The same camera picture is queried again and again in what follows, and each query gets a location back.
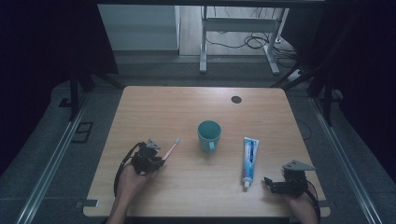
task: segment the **cup handle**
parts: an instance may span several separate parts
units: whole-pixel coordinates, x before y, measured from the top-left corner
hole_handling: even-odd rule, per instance
[[[210,149],[210,151],[215,150],[215,143],[214,142],[209,142],[209,149]]]

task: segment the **metal stand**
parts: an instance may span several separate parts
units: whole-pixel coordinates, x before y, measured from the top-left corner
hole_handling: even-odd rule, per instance
[[[204,7],[202,17],[202,43],[199,70],[206,72],[206,32],[243,32],[243,33],[271,33],[269,45],[264,46],[264,52],[274,75],[279,74],[279,69],[274,60],[272,50],[276,42],[277,33],[282,23],[285,8],[281,8],[276,20],[268,19],[240,19],[240,18],[208,18],[207,6]]]

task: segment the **person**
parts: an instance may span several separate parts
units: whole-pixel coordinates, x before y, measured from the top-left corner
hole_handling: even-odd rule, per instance
[[[131,163],[127,163],[124,166],[117,187],[116,199],[106,224],[123,224],[125,222],[128,207],[132,203],[134,196],[154,175],[155,172],[138,175]],[[311,192],[313,190],[311,185],[309,185],[309,190]],[[282,197],[301,224],[318,224],[314,205],[308,195],[303,193],[298,198],[294,198],[291,195],[282,195]]]

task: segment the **teal cup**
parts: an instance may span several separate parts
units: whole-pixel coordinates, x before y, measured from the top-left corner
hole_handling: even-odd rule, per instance
[[[212,153],[220,140],[221,128],[213,120],[205,120],[198,126],[198,138],[202,151]]]

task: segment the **toothpaste cap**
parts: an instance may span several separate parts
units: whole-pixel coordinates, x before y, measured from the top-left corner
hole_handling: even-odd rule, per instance
[[[250,187],[250,183],[247,181],[245,182],[245,189],[248,189]]]

